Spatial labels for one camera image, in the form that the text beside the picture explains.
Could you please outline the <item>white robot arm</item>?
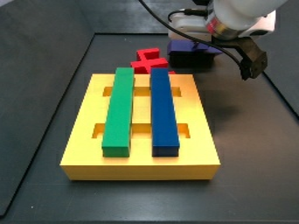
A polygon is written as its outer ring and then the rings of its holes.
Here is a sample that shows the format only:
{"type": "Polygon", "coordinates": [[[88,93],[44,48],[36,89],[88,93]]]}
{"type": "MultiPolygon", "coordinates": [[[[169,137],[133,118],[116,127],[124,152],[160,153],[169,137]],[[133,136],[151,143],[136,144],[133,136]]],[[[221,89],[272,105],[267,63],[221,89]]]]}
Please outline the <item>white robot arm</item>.
{"type": "Polygon", "coordinates": [[[200,8],[168,16],[169,26],[185,35],[209,41],[272,33],[276,9],[288,0],[192,0],[200,8]]]}

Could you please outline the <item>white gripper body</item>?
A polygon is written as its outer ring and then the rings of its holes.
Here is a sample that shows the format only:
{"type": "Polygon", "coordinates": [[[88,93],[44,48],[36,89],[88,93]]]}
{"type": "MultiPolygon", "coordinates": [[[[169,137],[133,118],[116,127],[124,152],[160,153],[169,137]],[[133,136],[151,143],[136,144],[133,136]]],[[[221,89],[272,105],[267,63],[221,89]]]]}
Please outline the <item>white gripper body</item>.
{"type": "Polygon", "coordinates": [[[176,31],[185,35],[203,41],[211,41],[211,34],[208,33],[203,16],[185,15],[183,12],[175,12],[169,16],[168,24],[176,31]]]}

